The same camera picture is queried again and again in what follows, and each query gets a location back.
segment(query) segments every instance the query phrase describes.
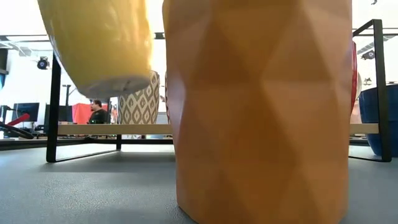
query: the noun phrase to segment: ceiling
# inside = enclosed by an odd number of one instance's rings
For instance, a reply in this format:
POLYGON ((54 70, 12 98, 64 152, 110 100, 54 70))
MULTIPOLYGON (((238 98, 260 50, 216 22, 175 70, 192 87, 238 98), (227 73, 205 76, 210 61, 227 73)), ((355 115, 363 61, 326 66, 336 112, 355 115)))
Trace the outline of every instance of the ceiling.
MULTIPOLYGON (((155 32, 163 32, 163 0, 147 0, 148 17, 155 32)), ((396 0, 353 0, 353 27, 358 28, 370 19, 382 19, 384 27, 398 27, 396 0)), ((16 50, 52 50, 42 22, 37 0, 0 0, 2 18, 0 23, 0 48, 16 50)), ((398 29, 386 29, 385 34, 396 34, 398 29)))

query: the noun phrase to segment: black metal frame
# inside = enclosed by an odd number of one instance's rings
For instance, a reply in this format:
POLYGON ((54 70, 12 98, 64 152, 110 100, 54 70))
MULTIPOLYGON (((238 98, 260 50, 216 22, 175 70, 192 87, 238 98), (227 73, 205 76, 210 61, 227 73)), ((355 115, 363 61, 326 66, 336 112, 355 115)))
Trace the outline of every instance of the black metal frame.
POLYGON ((383 25, 381 19, 372 19, 365 25, 353 32, 353 37, 360 36, 360 33, 373 26, 374 54, 376 62, 376 89, 377 105, 379 112, 379 135, 381 140, 381 158, 357 157, 350 158, 363 159, 376 162, 391 162, 391 142, 388 116, 388 93, 386 87, 386 69, 384 66, 384 40, 383 25))
MULTIPOLYGON (((59 139, 57 142, 57 146, 71 146, 71 145, 86 144, 86 143, 87 143, 86 139, 59 139)), ((32 149, 38 147, 45 147, 46 145, 47 145, 46 139, 0 141, 0 151, 32 149)))
POLYGON ((116 139, 81 139, 80 144, 115 144, 116 148, 109 151, 96 152, 85 154, 82 156, 68 157, 57 159, 57 144, 58 140, 58 113, 60 102, 60 89, 61 89, 61 66, 53 54, 52 59, 52 77, 51 77, 51 95, 50 95, 50 113, 49 113, 49 133, 47 138, 47 162, 62 162, 72 159, 79 159, 89 156, 96 156, 110 152, 121 151, 122 144, 173 144, 171 139, 122 139, 121 134, 116 136, 116 139))

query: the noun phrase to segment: person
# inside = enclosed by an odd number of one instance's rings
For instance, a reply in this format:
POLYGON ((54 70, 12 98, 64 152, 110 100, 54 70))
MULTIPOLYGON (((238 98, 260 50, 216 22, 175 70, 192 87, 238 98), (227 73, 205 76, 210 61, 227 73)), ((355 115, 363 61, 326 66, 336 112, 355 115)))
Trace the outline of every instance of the person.
POLYGON ((108 113, 102 109, 100 100, 94 100, 91 103, 91 111, 93 112, 88 120, 88 124, 104 124, 108 120, 108 113))

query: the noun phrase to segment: gray carpet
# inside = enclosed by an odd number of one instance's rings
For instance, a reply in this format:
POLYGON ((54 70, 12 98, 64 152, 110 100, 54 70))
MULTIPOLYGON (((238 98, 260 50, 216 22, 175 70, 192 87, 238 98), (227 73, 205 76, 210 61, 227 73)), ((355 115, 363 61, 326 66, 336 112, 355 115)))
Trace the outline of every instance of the gray carpet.
MULTIPOLYGON (((64 146, 59 152, 112 147, 64 146)), ((194 223, 175 201, 172 146, 123 149, 58 164, 45 163, 45 149, 0 152, 0 223, 194 223)), ((341 224, 398 223, 398 163, 350 159, 349 169, 349 212, 341 224)))

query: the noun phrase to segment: yellow pot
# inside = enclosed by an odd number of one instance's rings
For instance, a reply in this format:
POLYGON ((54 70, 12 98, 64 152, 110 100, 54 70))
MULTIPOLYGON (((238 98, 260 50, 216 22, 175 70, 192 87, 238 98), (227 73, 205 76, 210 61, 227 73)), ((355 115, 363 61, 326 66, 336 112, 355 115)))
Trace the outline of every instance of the yellow pot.
POLYGON ((55 53, 79 92, 107 98, 150 83, 145 0, 38 0, 55 53))

